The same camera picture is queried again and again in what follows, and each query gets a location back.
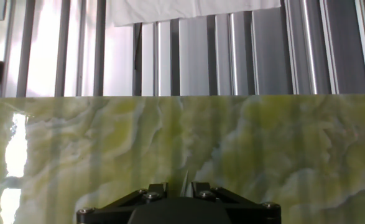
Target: bolt head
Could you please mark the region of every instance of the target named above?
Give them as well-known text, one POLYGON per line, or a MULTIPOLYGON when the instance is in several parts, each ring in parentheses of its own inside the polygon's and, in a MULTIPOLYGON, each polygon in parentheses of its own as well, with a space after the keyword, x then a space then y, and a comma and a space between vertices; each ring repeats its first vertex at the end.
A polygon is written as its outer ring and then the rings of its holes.
POLYGON ((215 195, 209 190, 202 190, 201 192, 199 192, 199 197, 201 198, 210 198, 214 196, 215 195))
POLYGON ((264 203, 262 203, 262 206, 264 206, 265 208, 268 208, 268 209, 280 207, 280 205, 276 204, 275 202, 264 202, 264 203))
POLYGON ((146 194, 147 193, 147 189, 139 189, 138 192, 140 194, 146 194))
POLYGON ((157 192, 148 192, 147 194, 145 194, 145 198, 153 200, 153 199, 157 199, 160 197, 160 194, 157 192))
POLYGON ((89 213, 94 212, 94 211, 95 211, 95 208, 84 207, 84 208, 80 209, 78 211, 78 213, 80 213, 80 214, 89 214, 89 213))

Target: marble-patterned panel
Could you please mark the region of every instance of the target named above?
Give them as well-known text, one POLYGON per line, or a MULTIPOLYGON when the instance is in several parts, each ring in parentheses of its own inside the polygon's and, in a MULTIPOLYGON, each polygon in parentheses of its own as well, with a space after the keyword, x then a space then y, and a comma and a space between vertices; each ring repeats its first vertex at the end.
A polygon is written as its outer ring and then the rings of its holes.
POLYGON ((178 195, 187 172, 283 223, 365 223, 365 95, 0 99, 0 223, 178 195))

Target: reflective surface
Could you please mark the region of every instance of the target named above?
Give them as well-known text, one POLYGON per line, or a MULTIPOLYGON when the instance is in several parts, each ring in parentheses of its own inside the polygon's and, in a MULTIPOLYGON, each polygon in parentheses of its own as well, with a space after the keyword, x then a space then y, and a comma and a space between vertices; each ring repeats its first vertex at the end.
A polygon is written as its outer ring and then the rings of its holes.
POLYGON ((21 69, 21 55, 23 32, 26 13, 26 0, 12 1, 12 15, 10 20, 10 33, 7 35, 8 59, 4 60, 4 79, 2 81, 2 96, 16 97, 19 80, 19 71, 21 69))
POLYGON ((35 2, 27 97, 55 96, 61 6, 62 1, 35 2))
POLYGON ((210 94, 207 18, 179 20, 180 95, 210 94))
POLYGON ((0 223, 178 195, 187 171, 283 223, 365 223, 365 95, 0 99, 0 223))

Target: white towel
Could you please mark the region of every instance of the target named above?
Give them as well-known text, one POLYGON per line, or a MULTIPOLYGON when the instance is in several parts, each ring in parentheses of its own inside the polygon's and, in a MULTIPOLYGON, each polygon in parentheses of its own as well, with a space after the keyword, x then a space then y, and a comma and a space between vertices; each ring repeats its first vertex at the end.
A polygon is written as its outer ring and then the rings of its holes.
POLYGON ((115 26, 280 7, 280 0, 110 0, 115 26))

